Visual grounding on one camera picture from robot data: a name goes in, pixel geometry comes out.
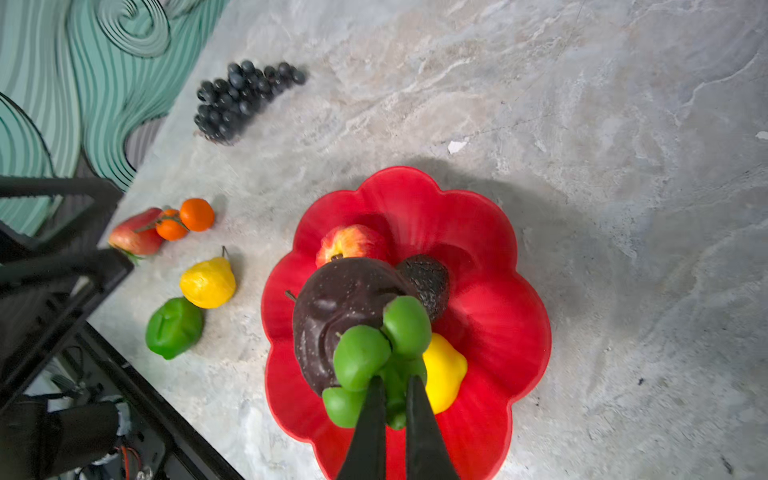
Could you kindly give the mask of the green lime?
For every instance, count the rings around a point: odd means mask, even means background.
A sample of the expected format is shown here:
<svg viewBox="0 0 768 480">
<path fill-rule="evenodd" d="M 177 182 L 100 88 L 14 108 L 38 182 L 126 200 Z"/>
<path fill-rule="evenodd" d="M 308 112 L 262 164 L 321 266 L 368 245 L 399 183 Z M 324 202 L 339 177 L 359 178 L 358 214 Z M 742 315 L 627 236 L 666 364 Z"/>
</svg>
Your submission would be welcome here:
<svg viewBox="0 0 768 480">
<path fill-rule="evenodd" d="M 185 297 L 165 302 L 151 316 L 145 333 L 150 351 L 172 360 L 192 348 L 202 337 L 203 311 Z"/>
</svg>

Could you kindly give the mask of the dark avocado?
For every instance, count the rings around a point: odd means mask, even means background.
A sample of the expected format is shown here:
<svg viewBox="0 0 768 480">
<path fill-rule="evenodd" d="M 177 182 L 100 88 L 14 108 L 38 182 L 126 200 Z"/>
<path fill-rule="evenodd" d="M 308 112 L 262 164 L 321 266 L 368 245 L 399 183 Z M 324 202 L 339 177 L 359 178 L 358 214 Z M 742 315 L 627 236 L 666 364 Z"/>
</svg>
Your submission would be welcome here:
<svg viewBox="0 0 768 480">
<path fill-rule="evenodd" d="M 427 255 L 404 259 L 396 270 L 410 282 L 434 324 L 444 314 L 450 297 L 448 269 Z"/>
</svg>

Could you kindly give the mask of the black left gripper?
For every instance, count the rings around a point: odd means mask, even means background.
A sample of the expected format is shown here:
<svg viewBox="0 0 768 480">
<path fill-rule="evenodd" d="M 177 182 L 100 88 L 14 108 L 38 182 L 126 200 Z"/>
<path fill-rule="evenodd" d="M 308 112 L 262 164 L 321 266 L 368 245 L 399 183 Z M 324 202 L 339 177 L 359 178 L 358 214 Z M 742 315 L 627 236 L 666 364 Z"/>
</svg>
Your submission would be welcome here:
<svg viewBox="0 0 768 480">
<path fill-rule="evenodd" d="M 115 210 L 121 191 L 100 178 L 1 179 L 3 199 L 84 196 L 88 206 L 39 239 L 1 227 L 1 408 L 24 393 L 90 314 L 132 272 L 114 249 L 74 242 Z"/>
</svg>

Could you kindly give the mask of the dark purple fig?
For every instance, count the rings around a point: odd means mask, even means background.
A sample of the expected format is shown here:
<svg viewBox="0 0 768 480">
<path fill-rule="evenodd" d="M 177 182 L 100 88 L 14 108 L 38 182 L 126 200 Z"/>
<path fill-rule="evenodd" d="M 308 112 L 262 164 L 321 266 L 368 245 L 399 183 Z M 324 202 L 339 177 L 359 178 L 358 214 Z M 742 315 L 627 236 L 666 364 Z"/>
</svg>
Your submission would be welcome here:
<svg viewBox="0 0 768 480">
<path fill-rule="evenodd" d="M 380 260 L 332 261 L 305 283 L 292 322 L 301 373 L 336 426 L 356 426 L 369 384 L 379 378 L 388 426 L 405 428 L 408 382 L 427 378 L 423 355 L 432 339 L 428 311 L 409 280 Z"/>
</svg>

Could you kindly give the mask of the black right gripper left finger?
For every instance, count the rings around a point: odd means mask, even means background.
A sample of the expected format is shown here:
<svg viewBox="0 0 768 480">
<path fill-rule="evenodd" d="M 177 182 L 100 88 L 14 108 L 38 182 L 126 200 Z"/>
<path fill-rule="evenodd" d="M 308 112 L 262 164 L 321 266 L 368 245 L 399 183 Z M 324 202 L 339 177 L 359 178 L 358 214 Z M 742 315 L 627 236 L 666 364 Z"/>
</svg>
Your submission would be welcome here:
<svg viewBox="0 0 768 480">
<path fill-rule="evenodd" d="M 386 478 L 386 390 L 374 377 L 357 421 L 346 458 L 337 480 L 382 480 Z"/>
</svg>

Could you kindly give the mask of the large yellow lemon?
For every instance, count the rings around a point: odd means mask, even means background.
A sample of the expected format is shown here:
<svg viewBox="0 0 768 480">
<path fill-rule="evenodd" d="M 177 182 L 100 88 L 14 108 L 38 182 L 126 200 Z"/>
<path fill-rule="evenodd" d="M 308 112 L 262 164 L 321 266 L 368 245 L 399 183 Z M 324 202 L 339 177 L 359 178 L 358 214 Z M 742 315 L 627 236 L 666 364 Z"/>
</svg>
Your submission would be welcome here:
<svg viewBox="0 0 768 480">
<path fill-rule="evenodd" d="M 458 397 L 468 362 L 442 335 L 433 333 L 422 355 L 427 371 L 425 391 L 435 415 L 448 410 Z"/>
</svg>

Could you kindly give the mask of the red apple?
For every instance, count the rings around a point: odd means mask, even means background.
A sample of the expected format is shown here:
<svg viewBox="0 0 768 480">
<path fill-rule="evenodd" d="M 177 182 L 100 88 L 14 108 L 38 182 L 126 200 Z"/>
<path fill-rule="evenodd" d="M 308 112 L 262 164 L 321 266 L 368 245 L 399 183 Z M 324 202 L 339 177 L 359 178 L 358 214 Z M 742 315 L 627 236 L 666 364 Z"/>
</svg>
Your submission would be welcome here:
<svg viewBox="0 0 768 480">
<path fill-rule="evenodd" d="M 334 228 L 321 239 L 315 264 L 321 268 L 334 260 L 361 257 L 388 262 L 390 252 L 381 234 L 364 225 L 354 224 Z"/>
</svg>

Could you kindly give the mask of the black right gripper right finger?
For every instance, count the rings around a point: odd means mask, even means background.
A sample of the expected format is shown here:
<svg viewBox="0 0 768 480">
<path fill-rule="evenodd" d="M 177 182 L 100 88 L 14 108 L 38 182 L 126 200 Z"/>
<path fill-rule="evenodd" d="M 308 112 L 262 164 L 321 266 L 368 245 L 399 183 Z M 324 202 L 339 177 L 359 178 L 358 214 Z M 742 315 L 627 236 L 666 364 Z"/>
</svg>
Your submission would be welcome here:
<svg viewBox="0 0 768 480">
<path fill-rule="evenodd" d="M 419 376 L 411 376 L 407 387 L 406 478 L 459 479 Z"/>
</svg>

